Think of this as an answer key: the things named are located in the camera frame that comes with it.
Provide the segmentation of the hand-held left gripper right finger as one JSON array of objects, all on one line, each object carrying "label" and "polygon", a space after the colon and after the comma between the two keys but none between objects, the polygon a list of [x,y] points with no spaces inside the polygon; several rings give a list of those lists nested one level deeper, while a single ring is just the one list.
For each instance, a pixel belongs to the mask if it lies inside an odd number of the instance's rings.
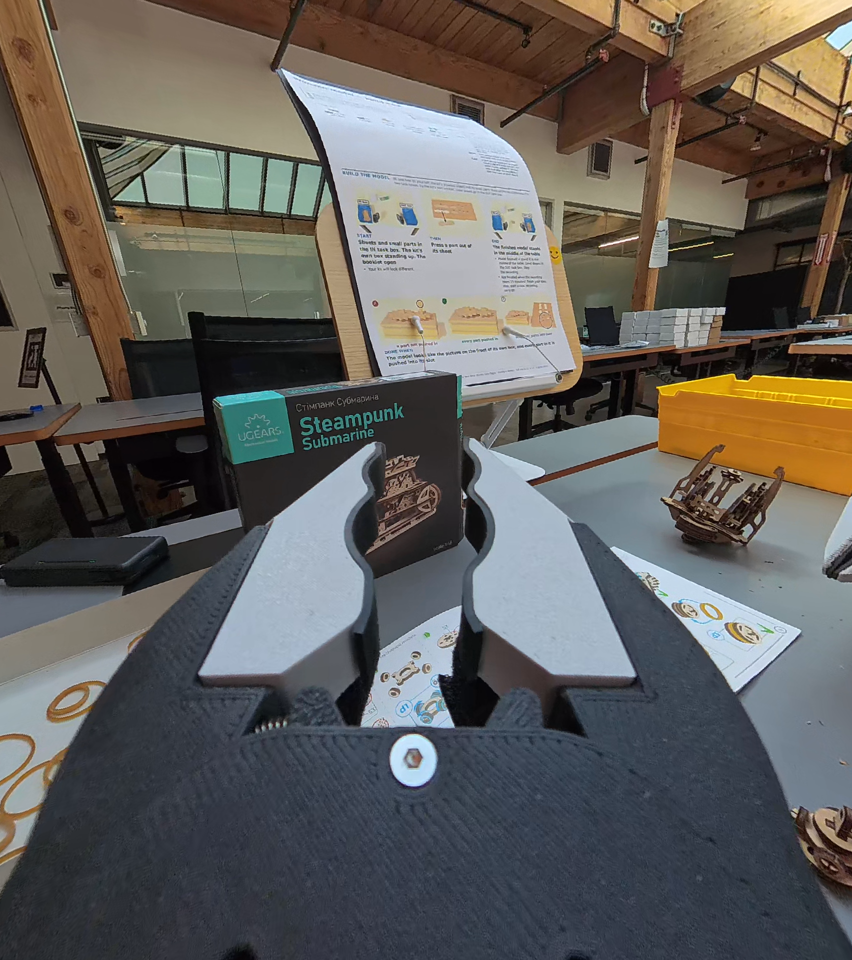
[{"label": "hand-held left gripper right finger", "polygon": [[461,674],[495,693],[627,687],[636,670],[566,514],[468,438]]}]

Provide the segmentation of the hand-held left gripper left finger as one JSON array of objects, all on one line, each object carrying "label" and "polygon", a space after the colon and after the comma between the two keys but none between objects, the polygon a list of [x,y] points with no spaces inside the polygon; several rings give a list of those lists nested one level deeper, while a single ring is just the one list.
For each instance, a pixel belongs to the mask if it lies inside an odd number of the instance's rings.
[{"label": "hand-held left gripper left finger", "polygon": [[354,683],[367,700],[379,661],[374,577],[385,447],[371,442],[268,526],[198,677],[208,686],[272,687],[285,702]]}]

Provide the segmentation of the small wooden gear assembly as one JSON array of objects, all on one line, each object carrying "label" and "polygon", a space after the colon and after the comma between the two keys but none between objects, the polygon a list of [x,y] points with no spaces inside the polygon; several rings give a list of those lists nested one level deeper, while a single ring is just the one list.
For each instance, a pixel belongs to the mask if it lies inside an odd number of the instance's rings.
[{"label": "small wooden gear assembly", "polygon": [[852,807],[791,810],[799,846],[819,875],[852,889]]}]

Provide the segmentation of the long wooden-edged desk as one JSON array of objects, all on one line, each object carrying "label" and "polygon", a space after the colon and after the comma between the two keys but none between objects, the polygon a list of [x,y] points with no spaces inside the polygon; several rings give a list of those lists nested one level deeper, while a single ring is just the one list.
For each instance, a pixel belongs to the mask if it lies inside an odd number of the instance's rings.
[{"label": "long wooden-edged desk", "polygon": [[679,377],[705,378],[719,372],[732,361],[750,376],[759,355],[787,347],[791,356],[800,354],[849,354],[852,327],[826,327],[811,324],[791,329],[733,331],[722,333],[720,342],[705,346],[599,346],[583,351],[583,373],[589,378],[601,374],[625,376],[625,385],[634,384],[636,372],[662,365]]}]

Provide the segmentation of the black teal model kit box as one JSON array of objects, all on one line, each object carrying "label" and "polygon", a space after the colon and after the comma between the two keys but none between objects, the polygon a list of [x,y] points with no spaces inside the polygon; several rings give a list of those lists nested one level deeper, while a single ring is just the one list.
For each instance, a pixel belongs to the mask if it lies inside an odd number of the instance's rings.
[{"label": "black teal model kit box", "polygon": [[243,528],[288,508],[362,447],[384,446],[366,557],[380,577],[464,534],[461,378],[444,371],[222,395],[213,411]]}]

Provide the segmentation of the yellow plastic bin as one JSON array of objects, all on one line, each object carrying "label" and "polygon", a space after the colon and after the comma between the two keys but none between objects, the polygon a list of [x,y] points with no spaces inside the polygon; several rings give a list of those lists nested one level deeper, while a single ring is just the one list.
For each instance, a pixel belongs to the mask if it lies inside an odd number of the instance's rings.
[{"label": "yellow plastic bin", "polygon": [[852,494],[852,381],[733,374],[658,389],[658,448],[841,496]]}]

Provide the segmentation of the partly built wooden model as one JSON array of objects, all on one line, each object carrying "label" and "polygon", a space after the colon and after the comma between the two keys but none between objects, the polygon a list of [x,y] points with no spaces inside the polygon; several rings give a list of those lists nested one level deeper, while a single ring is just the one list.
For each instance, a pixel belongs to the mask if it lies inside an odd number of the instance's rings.
[{"label": "partly built wooden model", "polygon": [[724,450],[721,443],[712,447],[676,482],[670,495],[661,498],[686,544],[747,545],[766,522],[768,508],[784,481],[780,465],[773,472],[773,481],[750,484],[724,507],[725,496],[743,481],[742,473],[729,467],[719,468],[720,478],[713,478],[718,467],[712,458]]}]

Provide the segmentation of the open assembly booklet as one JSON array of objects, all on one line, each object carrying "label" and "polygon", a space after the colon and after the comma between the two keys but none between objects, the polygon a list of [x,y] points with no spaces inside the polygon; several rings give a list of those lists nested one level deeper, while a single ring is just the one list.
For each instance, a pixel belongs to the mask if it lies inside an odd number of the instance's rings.
[{"label": "open assembly booklet", "polygon": [[[693,635],[733,691],[742,690],[801,633],[643,558],[616,556]],[[360,725],[370,728],[452,728],[440,676],[452,674],[461,607],[452,606],[402,634],[380,653],[379,671]]]}]

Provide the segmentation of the black power bank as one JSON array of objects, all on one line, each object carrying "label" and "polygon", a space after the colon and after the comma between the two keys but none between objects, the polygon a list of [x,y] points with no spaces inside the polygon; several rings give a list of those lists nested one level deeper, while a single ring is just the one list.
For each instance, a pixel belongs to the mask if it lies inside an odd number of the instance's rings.
[{"label": "black power bank", "polygon": [[51,539],[0,568],[9,587],[127,586],[169,556],[162,535]]}]

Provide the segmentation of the stack of white boxes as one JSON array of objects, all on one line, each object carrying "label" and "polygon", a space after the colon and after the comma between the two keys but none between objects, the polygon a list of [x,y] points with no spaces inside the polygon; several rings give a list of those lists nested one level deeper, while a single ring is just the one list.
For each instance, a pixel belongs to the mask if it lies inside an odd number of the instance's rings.
[{"label": "stack of white boxes", "polygon": [[717,306],[624,312],[619,343],[644,342],[649,346],[678,348],[717,345],[726,309]]}]

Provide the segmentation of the wooden book stand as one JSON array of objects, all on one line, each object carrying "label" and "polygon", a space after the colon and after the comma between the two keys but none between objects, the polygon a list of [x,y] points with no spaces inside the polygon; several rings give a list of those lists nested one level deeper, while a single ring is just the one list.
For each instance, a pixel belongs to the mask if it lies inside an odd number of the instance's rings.
[{"label": "wooden book stand", "polygon": [[[545,230],[549,246],[559,245],[550,229]],[[348,258],[344,249],[336,217],[336,208],[328,203],[317,216],[314,239],[325,283],[327,300],[336,328],[342,365],[348,380],[374,378],[375,357],[365,337],[365,327],[348,270]],[[564,263],[555,266],[551,262],[559,321],[573,354],[574,368],[566,371],[561,380],[546,378],[510,381],[505,384],[482,388],[463,388],[464,410],[505,402],[507,412],[512,413],[520,402],[542,394],[555,394],[578,383],[584,371],[577,319],[569,292]]]}]

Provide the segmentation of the small black floor sign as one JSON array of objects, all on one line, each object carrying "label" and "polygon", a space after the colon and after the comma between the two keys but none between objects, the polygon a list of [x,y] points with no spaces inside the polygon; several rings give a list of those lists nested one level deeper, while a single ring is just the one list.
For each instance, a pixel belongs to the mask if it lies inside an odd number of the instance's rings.
[{"label": "small black floor sign", "polygon": [[25,331],[24,349],[17,386],[20,389],[37,389],[43,380],[49,390],[53,404],[60,405],[58,389],[50,374],[45,359],[45,345],[48,328],[37,327]]}]

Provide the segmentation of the white printed instruction sheet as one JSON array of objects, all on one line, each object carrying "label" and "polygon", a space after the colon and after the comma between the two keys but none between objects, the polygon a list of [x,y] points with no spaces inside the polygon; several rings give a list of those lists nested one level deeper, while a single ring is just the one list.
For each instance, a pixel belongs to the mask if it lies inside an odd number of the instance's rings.
[{"label": "white printed instruction sheet", "polygon": [[478,395],[572,372],[520,154],[468,118],[278,75],[324,163],[379,373],[450,373]]}]

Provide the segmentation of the wooden support post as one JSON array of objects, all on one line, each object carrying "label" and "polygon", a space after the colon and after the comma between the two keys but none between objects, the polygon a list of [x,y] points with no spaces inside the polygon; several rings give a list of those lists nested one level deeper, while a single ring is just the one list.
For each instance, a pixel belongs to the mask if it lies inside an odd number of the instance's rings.
[{"label": "wooden support post", "polygon": [[632,311],[655,308],[659,268],[651,267],[650,262],[658,226],[666,216],[681,116],[682,105],[677,100],[661,102],[650,112]]},{"label": "wooden support post", "polygon": [[0,1],[0,68],[109,395],[129,400],[129,303],[40,2]]}]

